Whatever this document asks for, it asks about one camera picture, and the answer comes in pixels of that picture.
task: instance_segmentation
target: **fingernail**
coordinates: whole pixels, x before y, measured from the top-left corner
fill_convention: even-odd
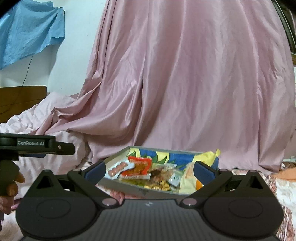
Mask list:
[[[15,190],[13,188],[11,188],[9,191],[8,191],[8,195],[9,196],[14,196],[15,195]]]
[[[25,177],[24,177],[24,175],[20,173],[20,176],[21,176],[20,183],[24,183],[24,182],[25,182]]]

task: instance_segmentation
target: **orange object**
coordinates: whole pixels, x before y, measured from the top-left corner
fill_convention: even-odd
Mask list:
[[[138,158],[129,156],[128,160],[135,164],[135,168],[122,172],[122,176],[147,175],[148,170],[152,165],[152,159],[150,158]]]
[[[290,168],[272,175],[275,178],[296,182],[296,168]]]
[[[202,183],[199,180],[196,180],[196,190],[201,189],[202,187]]]

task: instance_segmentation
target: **food item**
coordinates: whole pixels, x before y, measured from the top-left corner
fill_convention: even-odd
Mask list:
[[[174,193],[178,193],[180,189],[179,183],[173,183],[175,186],[169,183],[170,179],[174,174],[175,176],[182,176],[183,174],[182,171],[176,170],[175,167],[175,164],[166,165],[160,163],[152,163],[151,168],[148,170],[148,173],[146,175],[149,177],[149,179],[144,180],[144,175],[138,175],[127,176],[125,178],[121,178],[120,181],[132,185],[137,185],[139,187],[144,187],[147,189],[153,189],[158,191],[171,191]]]
[[[201,182],[193,174],[194,162],[187,164],[186,171],[180,180],[180,191],[181,194],[192,194],[196,190],[203,187]]]
[[[180,172],[174,172],[173,175],[168,180],[168,183],[173,185],[174,187],[178,187],[183,174]]]
[[[126,170],[121,173],[120,177],[123,179],[150,179],[148,170],[151,167],[152,159],[143,157],[129,156],[128,160],[134,163],[133,169]]]
[[[133,169],[135,167],[135,164],[130,162],[127,158],[125,160],[122,160],[120,162],[117,162],[112,167],[108,168],[106,170],[105,177],[108,179],[116,179],[120,175],[121,172]]]

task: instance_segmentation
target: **logo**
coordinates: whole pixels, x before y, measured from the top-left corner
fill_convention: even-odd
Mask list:
[[[38,140],[38,139],[18,139],[17,140],[17,145],[18,146],[45,146],[44,145],[44,140]]]
[[[148,190],[144,190],[141,188],[139,188],[139,191],[142,192],[144,196],[146,196],[146,194],[148,193]]]
[[[148,202],[148,203],[145,203],[145,205],[146,205],[147,207],[150,207],[150,206],[152,206],[152,205],[153,205],[153,202]]]

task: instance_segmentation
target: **circular plate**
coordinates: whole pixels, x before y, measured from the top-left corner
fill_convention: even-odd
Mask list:
[[[73,197],[62,198],[25,197],[16,211],[20,228],[40,239],[70,237],[85,229],[95,215],[93,201],[77,193]]]
[[[204,216],[218,231],[239,238],[261,238],[275,234],[283,210],[275,197],[230,197],[231,192],[209,198]]]

